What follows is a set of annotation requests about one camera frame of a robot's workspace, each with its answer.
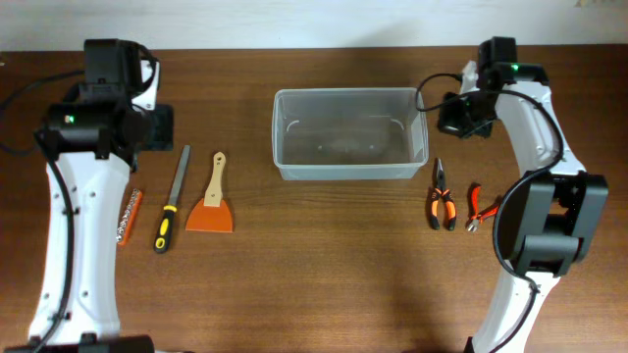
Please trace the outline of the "orange black needle-nose pliers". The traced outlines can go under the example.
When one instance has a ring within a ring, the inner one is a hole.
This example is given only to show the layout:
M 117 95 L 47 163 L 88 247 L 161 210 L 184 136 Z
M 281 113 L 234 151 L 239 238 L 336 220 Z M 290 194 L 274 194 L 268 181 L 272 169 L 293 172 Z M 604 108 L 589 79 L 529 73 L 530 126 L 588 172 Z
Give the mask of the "orange black needle-nose pliers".
M 434 185 L 428 197 L 429 203 L 429 221 L 432 229 L 441 228 L 441 222 L 438 218 L 438 207 L 440 203 L 445 205 L 445 222 L 443 226 L 453 231 L 456 226 L 457 211 L 455 203 L 451 197 L 450 189 L 446 187 L 445 170 L 440 158 L 435 160 L 434 168 Z

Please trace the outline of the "orange socket bit rail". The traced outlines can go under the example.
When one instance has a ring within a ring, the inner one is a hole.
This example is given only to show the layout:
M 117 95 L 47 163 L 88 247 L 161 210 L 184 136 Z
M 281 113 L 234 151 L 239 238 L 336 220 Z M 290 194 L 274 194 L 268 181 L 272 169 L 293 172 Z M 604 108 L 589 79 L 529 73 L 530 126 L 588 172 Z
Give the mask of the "orange socket bit rail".
M 116 232 L 118 246 L 126 245 L 131 237 L 132 226 L 136 219 L 142 197 L 143 192 L 140 189 L 135 188 L 132 191 L 118 223 Z

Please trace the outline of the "red diagonal cutters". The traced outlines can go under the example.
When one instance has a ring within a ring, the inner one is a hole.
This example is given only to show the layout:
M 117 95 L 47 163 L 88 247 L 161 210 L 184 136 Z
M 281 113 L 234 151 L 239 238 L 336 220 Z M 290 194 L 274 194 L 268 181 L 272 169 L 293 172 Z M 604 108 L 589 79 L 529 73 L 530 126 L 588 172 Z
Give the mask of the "red diagonal cutters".
M 489 219 L 490 217 L 494 217 L 497 214 L 498 208 L 501 203 L 501 197 L 497 196 L 495 202 L 490 205 L 488 208 L 481 210 L 479 207 L 479 196 L 482 186 L 479 183 L 473 183 L 470 187 L 469 191 L 469 205 L 470 205 L 470 215 L 466 224 L 466 230 L 470 232 L 475 232 L 478 230 L 479 226 Z

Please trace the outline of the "orange scraper wooden handle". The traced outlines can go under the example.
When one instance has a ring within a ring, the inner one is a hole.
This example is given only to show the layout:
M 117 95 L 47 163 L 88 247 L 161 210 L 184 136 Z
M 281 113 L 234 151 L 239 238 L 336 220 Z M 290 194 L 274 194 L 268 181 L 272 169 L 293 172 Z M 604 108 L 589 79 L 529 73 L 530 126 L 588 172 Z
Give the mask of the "orange scraper wooden handle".
M 223 196 L 223 173 L 227 164 L 226 155 L 217 152 L 213 156 L 212 175 L 204 196 L 191 210 L 185 224 L 187 231 L 223 232 L 234 231 L 234 219 Z

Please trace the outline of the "metal file yellow black handle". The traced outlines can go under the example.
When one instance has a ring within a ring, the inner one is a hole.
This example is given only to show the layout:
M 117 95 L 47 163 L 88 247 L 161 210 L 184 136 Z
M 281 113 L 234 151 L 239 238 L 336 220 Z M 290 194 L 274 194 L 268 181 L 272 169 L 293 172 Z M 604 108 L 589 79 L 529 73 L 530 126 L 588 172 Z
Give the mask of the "metal file yellow black handle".
M 183 180 L 186 174 L 187 164 L 189 161 L 191 146 L 186 145 L 183 148 L 176 174 L 172 183 L 168 203 L 163 207 L 162 220 L 156 233 L 153 250 L 158 254 L 168 251 L 172 239 L 174 219 L 178 211 L 177 204 L 179 202 Z

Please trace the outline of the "clear plastic container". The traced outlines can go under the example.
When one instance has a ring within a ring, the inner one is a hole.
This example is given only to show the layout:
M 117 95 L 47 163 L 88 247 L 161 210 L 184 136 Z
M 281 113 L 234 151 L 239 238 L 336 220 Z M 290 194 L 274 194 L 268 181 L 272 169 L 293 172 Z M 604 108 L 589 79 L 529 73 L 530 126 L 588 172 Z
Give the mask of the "clear plastic container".
M 411 87 L 281 89 L 274 164 L 290 181 L 411 179 L 429 161 L 421 107 Z

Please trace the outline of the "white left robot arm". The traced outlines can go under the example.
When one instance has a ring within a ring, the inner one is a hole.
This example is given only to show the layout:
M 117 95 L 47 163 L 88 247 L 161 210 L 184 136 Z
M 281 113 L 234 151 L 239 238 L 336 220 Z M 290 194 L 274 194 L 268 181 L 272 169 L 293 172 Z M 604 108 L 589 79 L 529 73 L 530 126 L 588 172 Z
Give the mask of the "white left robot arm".
M 159 62 L 143 45 L 88 39 L 84 79 L 51 105 L 34 139 L 46 161 L 50 215 L 43 284 L 27 352 L 152 352 L 123 336 L 115 232 L 137 154 L 155 126 Z

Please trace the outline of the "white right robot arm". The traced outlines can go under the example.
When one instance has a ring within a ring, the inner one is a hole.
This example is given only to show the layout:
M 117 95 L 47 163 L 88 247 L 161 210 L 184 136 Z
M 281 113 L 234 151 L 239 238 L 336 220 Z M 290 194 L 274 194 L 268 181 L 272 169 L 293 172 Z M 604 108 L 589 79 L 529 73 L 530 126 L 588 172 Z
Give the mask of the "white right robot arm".
M 502 122 L 520 178 L 502 196 L 493 227 L 501 270 L 468 352 L 521 352 L 551 290 L 590 249 L 608 185 L 575 157 L 551 103 L 549 77 L 517 58 L 512 37 L 494 36 L 458 76 L 440 108 L 441 132 L 490 136 Z

